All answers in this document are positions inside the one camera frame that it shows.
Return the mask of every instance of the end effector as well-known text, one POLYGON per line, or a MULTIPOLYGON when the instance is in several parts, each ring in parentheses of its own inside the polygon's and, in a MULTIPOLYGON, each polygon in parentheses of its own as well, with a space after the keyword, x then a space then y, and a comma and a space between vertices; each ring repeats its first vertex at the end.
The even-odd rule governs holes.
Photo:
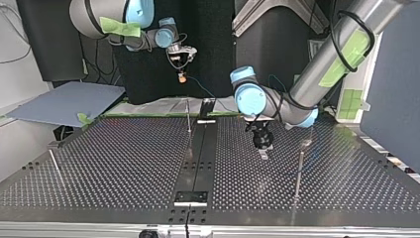
POLYGON ((267 126, 271 120, 284 123, 286 129, 310 127, 318 117, 318 109, 305 108, 281 92, 258 84, 251 66, 244 66, 231 73, 235 101, 245 115, 247 130, 254 133, 254 145, 260 150, 268 149, 273 141, 267 126))

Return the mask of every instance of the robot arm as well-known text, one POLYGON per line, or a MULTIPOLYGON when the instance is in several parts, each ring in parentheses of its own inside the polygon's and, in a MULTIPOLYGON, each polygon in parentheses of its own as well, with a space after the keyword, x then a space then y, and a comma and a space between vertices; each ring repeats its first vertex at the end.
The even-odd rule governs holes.
POLYGON ((347 60, 355 56, 346 55, 342 59, 342 56, 338 57, 338 52, 342 52, 346 44, 352 43, 353 46, 365 47, 363 52, 357 48, 350 49, 350 52, 365 54, 366 57, 374 44, 374 34, 380 34, 401 9, 411 2, 414 1, 355 0, 347 11, 340 11, 343 18, 334 29, 330 26, 335 41, 330 35, 288 94, 280 94, 259 85, 251 66, 234 70, 231 80, 236 103, 245 114, 255 136, 260 137, 259 140, 255 138, 255 146, 265 150, 272 143, 272 135, 266 129, 267 123, 258 121, 280 120, 287 129, 312 126, 318 116, 317 104, 349 70, 356 69, 352 66, 357 66, 364 59, 349 65, 347 60))
POLYGON ((179 81, 184 82, 186 66, 194 60, 197 50, 183 46, 179 40, 173 18, 163 18, 159 28, 141 31, 139 37, 105 34, 100 18, 112 19, 121 24, 138 23, 142 29, 149 27, 155 16, 154 0, 73 0, 70 4, 70 18, 75 28, 92 39, 107 38, 113 46, 126 46, 131 52, 166 49, 170 64, 176 69, 179 81))

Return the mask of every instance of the metal rod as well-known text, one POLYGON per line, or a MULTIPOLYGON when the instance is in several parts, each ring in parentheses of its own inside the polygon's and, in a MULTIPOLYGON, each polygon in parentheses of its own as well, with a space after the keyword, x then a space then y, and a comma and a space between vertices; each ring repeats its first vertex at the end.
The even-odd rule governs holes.
POLYGON ((189 116, 189 100, 186 98, 186 117, 188 118, 188 132, 191 133, 191 121, 189 116))
POLYGON ((55 166, 55 169, 57 171, 59 171, 59 166, 58 166, 58 163, 56 162, 55 155, 53 154, 53 150, 49 150, 49 153, 52 156, 52 161, 53 161, 53 164, 55 166))
POLYGON ((297 169, 296 191, 294 193, 295 200, 299 199, 299 189, 300 189, 300 181, 302 179, 302 168, 303 168, 304 157, 305 157, 305 153, 301 151, 299 155, 299 167, 297 169))

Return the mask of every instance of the wire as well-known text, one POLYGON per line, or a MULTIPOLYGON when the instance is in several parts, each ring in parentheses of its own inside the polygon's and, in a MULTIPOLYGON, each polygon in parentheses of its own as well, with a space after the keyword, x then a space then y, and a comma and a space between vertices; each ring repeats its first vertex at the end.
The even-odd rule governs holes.
POLYGON ((201 82, 197 79, 197 78, 195 78, 195 77, 192 77, 192 76, 187 76, 187 78, 190 78, 190 79, 192 79, 192 80, 194 80, 194 81, 196 81, 197 82, 197 84, 201 87, 201 89, 203 89, 204 91, 206 91, 210 96, 212 96, 213 98, 215 98, 221 105, 222 105, 222 107, 223 108, 225 108, 225 110, 227 110, 227 111, 230 111, 230 112, 237 112, 237 111, 233 111, 233 110, 231 110, 231 109, 228 109, 226 106, 225 106, 225 104, 223 104, 223 102, 221 101, 221 100, 219 100, 215 95, 213 95, 213 93, 211 93, 207 88, 205 88, 202 84, 201 84, 201 82))
POLYGON ((188 38, 188 34, 186 33, 180 33, 179 36, 184 36, 184 38, 182 40, 179 40, 179 43, 183 43, 186 41, 186 39, 188 38))
POLYGON ((99 58, 99 40, 96 40, 96 47, 95 47, 96 49, 95 49, 95 66, 98 68, 98 70, 102 73, 102 74, 104 74, 104 75, 111 75, 113 72, 114 72, 114 68, 115 68, 115 61, 114 61, 114 56, 113 56, 113 51, 112 51, 112 48, 111 48, 111 62, 112 62, 112 71, 110 71, 110 72, 105 72, 105 71, 103 71, 102 69, 101 69, 101 67, 99 66, 99 63, 98 63, 98 58, 99 58))
POLYGON ((109 82, 109 85, 112 85, 112 81, 114 81, 114 77, 115 77, 115 74, 117 73, 117 70, 118 68, 116 67, 115 69, 114 69, 114 72, 112 73, 112 76, 111 76, 111 81, 109 82))
POLYGON ((321 103, 321 106, 324 106, 326 103, 330 102, 331 98, 333 98, 334 94, 336 94, 336 91, 339 88, 338 85, 339 85, 339 83, 337 83, 335 85, 334 90, 332 92, 330 92, 330 95, 328 96, 328 98, 325 98, 325 101, 323 103, 321 103))
MULTIPOLYGON (((336 41, 336 36, 335 36, 335 32, 334 32, 334 14, 336 11, 336 5, 337 5, 337 0, 334 0, 332 5, 331 5, 331 12, 330 12, 330 31, 331 31, 331 41, 333 42, 334 48, 336 49, 337 55, 339 56, 341 62, 343 63, 343 65, 351 72, 356 72, 358 71, 357 67, 352 67, 349 62, 346 60, 346 58, 343 56, 343 53, 341 52, 339 45, 337 44, 336 41)), ((369 36, 369 48, 368 50, 365 52, 365 57, 370 53, 370 51, 373 49, 374 46, 374 33, 372 32, 372 30, 365 24, 364 21, 362 21, 362 19, 352 13, 352 12, 348 12, 348 11, 339 11, 339 17, 340 15, 346 15, 350 18, 352 18, 354 21, 356 21, 359 26, 364 29, 368 36, 369 36)))
MULTIPOLYGON (((9 5, 4 4, 4 3, 0 3, 0 8, 1 9, 4 8, 4 9, 7 9, 7 10, 11 11, 21 21, 21 24, 22 24, 22 18, 19 16, 19 13, 15 9, 13 9, 12 7, 10 7, 9 5)), ((16 59, 0 61, 0 64, 15 62, 15 61, 19 61, 19 60, 22 60, 22 59, 26 58, 29 55, 29 53, 31 52, 31 49, 32 49, 31 46, 29 45, 29 41, 28 41, 28 38, 26 37, 26 34, 24 33, 24 35, 22 35, 19 32, 19 30, 15 27, 15 25, 12 23, 12 21, 9 19, 9 17, 6 15, 6 13, 3 10, 0 10, 0 12, 2 13, 2 15, 4 16, 6 21, 12 26, 12 28, 16 32, 16 34, 18 34, 18 36, 22 39, 22 41, 24 41, 29 46, 27 52, 23 56, 21 56, 19 58, 16 58, 16 59)))
POLYGON ((120 80, 120 78, 121 78, 121 75, 119 75, 119 76, 117 77, 117 80, 114 82, 114 86, 115 86, 115 85, 117 85, 117 82, 118 82, 118 80, 120 80))
POLYGON ((272 79, 272 78, 274 78, 275 80, 277 80, 277 81, 281 84, 281 86, 282 86, 282 87, 283 87, 283 89, 284 89, 284 92, 287 92, 286 86, 284 86, 284 84, 280 81, 280 79, 278 79, 278 77, 276 77, 274 74, 270 74, 270 75, 268 76, 268 86, 269 86, 269 87, 271 87, 270 82, 271 82, 271 79, 272 79))
POLYGON ((311 17, 309 18, 309 28, 308 28, 308 54, 309 54, 309 60, 312 60, 312 57, 311 57, 311 44, 309 42, 309 39, 311 38, 312 20, 314 18, 315 8, 316 8, 316 1, 314 1, 314 5, 312 6, 312 11, 311 11, 311 17))
POLYGON ((16 59, 11 59, 11 60, 6 60, 6 61, 0 61, 0 63, 3 64, 3 63, 10 63, 10 62, 15 62, 15 61, 23 60, 24 58, 26 58, 29 55, 29 53, 31 52, 31 49, 32 48, 29 47, 28 48, 28 51, 22 57, 19 57, 19 58, 16 58, 16 59))
POLYGON ((189 64, 189 61, 187 61, 183 66, 176 66, 175 64, 173 64, 172 60, 170 60, 168 49, 166 49, 166 57, 167 57, 167 60, 170 62, 170 65, 173 68, 178 69, 178 70, 185 68, 189 64))
MULTIPOLYGON (((4 3, 0 3, 0 8, 7 9, 7 10, 11 11, 19 19, 19 21, 21 21, 21 24, 22 24, 22 18, 21 18, 21 16, 19 16, 19 13, 14 8, 12 8, 11 6, 9 6, 7 4, 4 4, 4 3)), ((13 30, 19 35, 19 37, 26 44, 29 44, 29 40, 28 40, 28 37, 25 34, 25 31, 24 31, 24 34, 21 34, 21 32, 19 32, 19 30, 15 27, 15 25, 12 23, 12 21, 9 19, 9 17, 6 15, 6 13, 3 10, 1 10, 1 12, 2 12, 3 16, 6 18, 6 20, 9 22, 10 26, 13 27, 13 30)))

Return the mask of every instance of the metal plate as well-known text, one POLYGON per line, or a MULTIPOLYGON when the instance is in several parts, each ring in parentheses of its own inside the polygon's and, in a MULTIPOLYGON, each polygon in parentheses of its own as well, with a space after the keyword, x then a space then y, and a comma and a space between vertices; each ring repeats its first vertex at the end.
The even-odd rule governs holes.
MULTIPOLYGON (((218 121, 206 224, 420 227, 420 184, 349 129, 328 118, 321 118, 312 133, 286 131, 272 122, 274 150, 264 161, 245 127, 239 118, 218 121), (295 203, 300 146, 308 139, 312 144, 295 203)), ((203 145, 212 147, 212 141, 203 145)), ((204 157, 208 162, 212 155, 204 157)))
POLYGON ((99 121, 54 152, 60 170, 46 157, 0 187, 0 219, 176 222, 174 189, 190 157, 187 128, 186 118, 99 121))

